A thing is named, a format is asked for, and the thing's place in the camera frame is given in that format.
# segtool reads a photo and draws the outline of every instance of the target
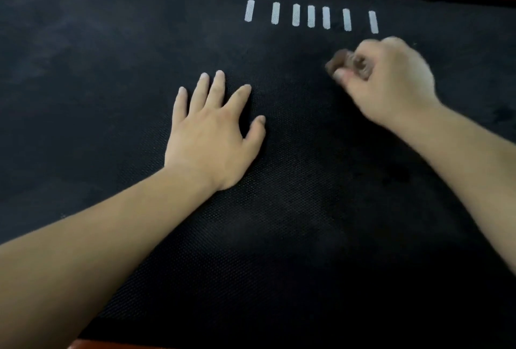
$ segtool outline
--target left hand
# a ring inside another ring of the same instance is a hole
[[[179,88],[164,166],[165,169],[179,166],[201,176],[215,192],[228,189],[242,179],[265,138],[265,117],[256,117],[243,138],[238,119],[251,94],[251,86],[240,87],[223,106],[224,73],[216,73],[210,90],[209,84],[210,77],[203,73],[188,113],[188,93],[184,87]]]

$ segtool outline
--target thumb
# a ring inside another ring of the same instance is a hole
[[[243,140],[244,149],[248,153],[249,164],[258,156],[261,144],[265,138],[265,117],[260,115],[251,123],[249,132]]]
[[[337,69],[333,78],[352,98],[356,98],[367,89],[367,82],[358,77],[351,69]]]

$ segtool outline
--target hand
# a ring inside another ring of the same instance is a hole
[[[247,136],[242,138],[238,119],[251,94],[251,86],[240,87],[222,106],[224,73],[216,73],[208,93],[209,84],[210,77],[203,73],[193,92],[188,115],[188,93],[184,87],[179,88],[164,166],[179,166],[194,176],[202,176],[215,192],[230,188],[242,179],[265,138],[265,117],[257,117]]]
[[[416,112],[440,104],[428,64],[403,40],[367,40],[356,53],[373,63],[369,80],[349,69],[338,69],[334,78],[371,121],[391,129],[398,120],[405,122]]]

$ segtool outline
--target fingernail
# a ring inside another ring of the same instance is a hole
[[[342,80],[344,76],[346,75],[346,71],[342,68],[337,69],[335,73],[333,73],[333,78],[335,80]]]

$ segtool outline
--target black fabric surface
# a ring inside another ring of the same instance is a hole
[[[177,88],[191,92],[202,72],[222,69],[228,95],[254,87],[242,132],[267,116],[260,156],[155,249],[85,338],[513,347],[513,276],[445,184],[365,120],[323,65],[373,37],[375,10],[377,37],[415,46],[446,104],[516,141],[515,9],[255,1],[247,23],[247,0],[0,0],[0,241],[160,169]],[[313,29],[307,5],[317,10]],[[351,33],[342,8],[352,12]]]

